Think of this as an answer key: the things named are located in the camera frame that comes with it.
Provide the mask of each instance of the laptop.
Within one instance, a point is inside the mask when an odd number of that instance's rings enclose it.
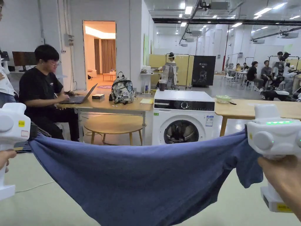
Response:
[[[90,91],[87,93],[86,96],[80,95],[80,96],[71,96],[70,99],[60,102],[60,104],[81,104],[83,103],[88,97],[91,95],[95,87],[98,83],[96,83]]]

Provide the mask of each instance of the eyeglasses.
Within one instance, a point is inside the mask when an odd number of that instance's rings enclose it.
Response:
[[[62,62],[58,61],[56,64],[51,64],[52,66],[60,66]]]

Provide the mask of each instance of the backpack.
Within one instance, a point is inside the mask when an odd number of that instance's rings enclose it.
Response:
[[[133,83],[124,76],[122,71],[119,73],[116,80],[113,82],[109,101],[113,101],[115,104],[133,103],[135,98]]]

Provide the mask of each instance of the white handheld gripper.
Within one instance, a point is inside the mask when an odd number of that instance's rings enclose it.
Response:
[[[255,119],[247,123],[249,145],[268,159],[301,153],[301,122],[281,118],[274,104],[255,106]],[[291,212],[273,186],[261,188],[261,196],[272,212]]]
[[[22,103],[6,103],[0,108],[0,151],[14,149],[15,143],[29,139],[31,120]],[[0,200],[15,194],[15,185],[4,185],[4,166],[0,170]]]

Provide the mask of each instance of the washing machine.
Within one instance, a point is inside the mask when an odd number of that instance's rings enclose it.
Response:
[[[165,90],[154,97],[153,145],[209,140],[215,101],[205,92]]]

